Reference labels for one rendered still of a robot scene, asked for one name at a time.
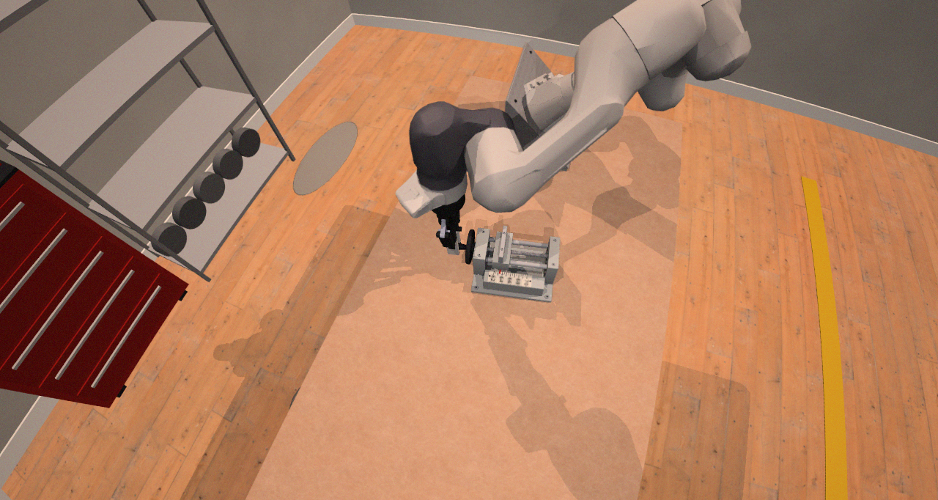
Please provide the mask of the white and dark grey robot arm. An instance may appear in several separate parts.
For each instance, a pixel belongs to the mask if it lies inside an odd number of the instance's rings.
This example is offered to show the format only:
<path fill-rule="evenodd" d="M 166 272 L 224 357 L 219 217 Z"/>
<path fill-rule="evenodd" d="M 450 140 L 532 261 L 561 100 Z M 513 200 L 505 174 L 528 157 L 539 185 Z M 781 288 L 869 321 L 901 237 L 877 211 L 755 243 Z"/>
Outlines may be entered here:
<path fill-rule="evenodd" d="M 525 84 L 531 118 L 544 132 L 526 150 L 501 109 L 421 107 L 409 129 L 418 169 L 396 198 L 418 218 L 458 202 L 468 173 L 474 202 L 513 212 L 618 125 L 636 92 L 648 109 L 666 111 L 682 101 L 689 72 L 713 81 L 741 67 L 752 47 L 741 9 L 741 0 L 635 0 L 580 42 L 575 77 L 544 73 Z"/>

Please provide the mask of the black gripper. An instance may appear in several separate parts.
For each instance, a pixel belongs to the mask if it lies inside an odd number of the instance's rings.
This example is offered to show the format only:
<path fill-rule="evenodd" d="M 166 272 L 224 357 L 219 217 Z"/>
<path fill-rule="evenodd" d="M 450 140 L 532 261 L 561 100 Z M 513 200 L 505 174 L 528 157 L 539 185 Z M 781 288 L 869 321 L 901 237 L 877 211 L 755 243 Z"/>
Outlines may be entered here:
<path fill-rule="evenodd" d="M 448 249 L 448 255 L 459 255 L 460 233 L 462 227 L 459 227 L 459 211 L 465 205 L 465 195 L 460 197 L 458 202 L 448 205 L 442 205 L 435 208 L 432 212 L 438 217 L 441 229 L 438 229 L 436 238 L 441 240 L 443 247 Z M 446 239 L 448 238 L 448 239 Z"/>

